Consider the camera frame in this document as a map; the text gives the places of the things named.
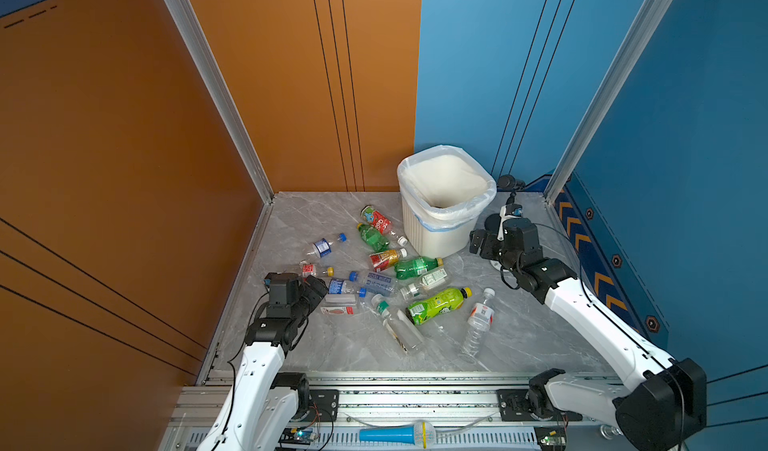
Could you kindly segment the clear bottle blue label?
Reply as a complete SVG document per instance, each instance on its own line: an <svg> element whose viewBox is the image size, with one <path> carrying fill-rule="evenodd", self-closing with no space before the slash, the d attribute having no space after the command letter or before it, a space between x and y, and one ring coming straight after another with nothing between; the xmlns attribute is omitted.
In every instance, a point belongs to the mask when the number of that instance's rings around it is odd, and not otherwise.
<svg viewBox="0 0 768 451"><path fill-rule="evenodd" d="M367 289L361 286L359 283L350 280L331 278L328 284L328 294L354 294L360 298L365 298L367 295Z"/></svg>

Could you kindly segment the clear cola bottle yellow cap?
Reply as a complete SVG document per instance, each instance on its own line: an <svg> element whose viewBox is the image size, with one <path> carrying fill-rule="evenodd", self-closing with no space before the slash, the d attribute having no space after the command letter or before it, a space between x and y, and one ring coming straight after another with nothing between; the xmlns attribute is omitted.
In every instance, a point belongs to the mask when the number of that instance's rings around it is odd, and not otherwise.
<svg viewBox="0 0 768 451"><path fill-rule="evenodd" d="M314 276L318 278L333 277L335 269L332 266L323 266L316 263L301 262L298 267L299 274L303 277Z"/></svg>

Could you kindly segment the small clear white-label bottle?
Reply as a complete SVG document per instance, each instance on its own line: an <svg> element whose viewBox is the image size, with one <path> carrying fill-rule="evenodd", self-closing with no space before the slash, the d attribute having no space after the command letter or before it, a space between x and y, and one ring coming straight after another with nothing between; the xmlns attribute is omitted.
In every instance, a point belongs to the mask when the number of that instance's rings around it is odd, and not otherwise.
<svg viewBox="0 0 768 451"><path fill-rule="evenodd" d="M446 285L448 282L448 272L444 267L438 267L401 287L399 293L406 302L409 302L426 296L429 291Z"/></svg>

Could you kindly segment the clear bottle red label white cap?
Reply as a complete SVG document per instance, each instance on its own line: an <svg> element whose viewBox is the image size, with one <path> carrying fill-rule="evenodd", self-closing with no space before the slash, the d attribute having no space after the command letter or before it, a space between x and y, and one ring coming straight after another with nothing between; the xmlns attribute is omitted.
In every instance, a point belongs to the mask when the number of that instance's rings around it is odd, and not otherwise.
<svg viewBox="0 0 768 451"><path fill-rule="evenodd" d="M474 305L468 318L467 334L461 347L460 356L470 363L476 361L492 327L495 314L493 308L495 296L494 289L485 288L482 300Z"/></svg>

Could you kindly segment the bright lime green bottle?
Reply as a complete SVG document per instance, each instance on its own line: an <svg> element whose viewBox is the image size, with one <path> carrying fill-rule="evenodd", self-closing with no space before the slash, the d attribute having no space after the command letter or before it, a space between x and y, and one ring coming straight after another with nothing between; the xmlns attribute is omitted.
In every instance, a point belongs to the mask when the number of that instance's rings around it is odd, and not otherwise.
<svg viewBox="0 0 768 451"><path fill-rule="evenodd" d="M459 309L472 295L468 287L447 288L426 300L409 305L407 316L414 325L420 326L441 314Z"/></svg>

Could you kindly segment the clear bottle green cap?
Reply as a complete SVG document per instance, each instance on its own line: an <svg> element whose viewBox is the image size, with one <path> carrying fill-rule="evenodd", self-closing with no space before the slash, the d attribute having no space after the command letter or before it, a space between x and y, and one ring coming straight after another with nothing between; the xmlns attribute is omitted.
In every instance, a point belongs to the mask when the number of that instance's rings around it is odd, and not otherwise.
<svg viewBox="0 0 768 451"><path fill-rule="evenodd" d="M422 349L424 338L400 307L391 305L381 294L373 295L371 305L383 327L405 353L413 354Z"/></svg>

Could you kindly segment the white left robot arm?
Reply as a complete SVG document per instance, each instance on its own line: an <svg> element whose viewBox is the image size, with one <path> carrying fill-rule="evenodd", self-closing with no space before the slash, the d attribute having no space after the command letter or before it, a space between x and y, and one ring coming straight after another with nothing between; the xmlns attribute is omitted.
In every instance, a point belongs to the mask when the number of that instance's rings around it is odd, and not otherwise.
<svg viewBox="0 0 768 451"><path fill-rule="evenodd" d="M231 389L200 450L273 450L289 422L308 408L306 375L281 368L328 286L315 276L269 273L264 288L236 353L240 362L228 362Z"/></svg>

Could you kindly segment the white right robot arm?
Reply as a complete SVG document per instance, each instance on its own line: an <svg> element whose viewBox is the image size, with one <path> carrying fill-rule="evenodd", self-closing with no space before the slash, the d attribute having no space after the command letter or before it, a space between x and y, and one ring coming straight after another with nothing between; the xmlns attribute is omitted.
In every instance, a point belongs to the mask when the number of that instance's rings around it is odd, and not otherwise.
<svg viewBox="0 0 768 451"><path fill-rule="evenodd" d="M527 401L541 420L573 412L618 429L638 450L671 450L707 425L707 377L615 317L577 273L547 258L525 218L490 216L469 234L469 251L510 272L518 289L569 323L610 365L618 381L589 381L559 368L530 379Z"/></svg>

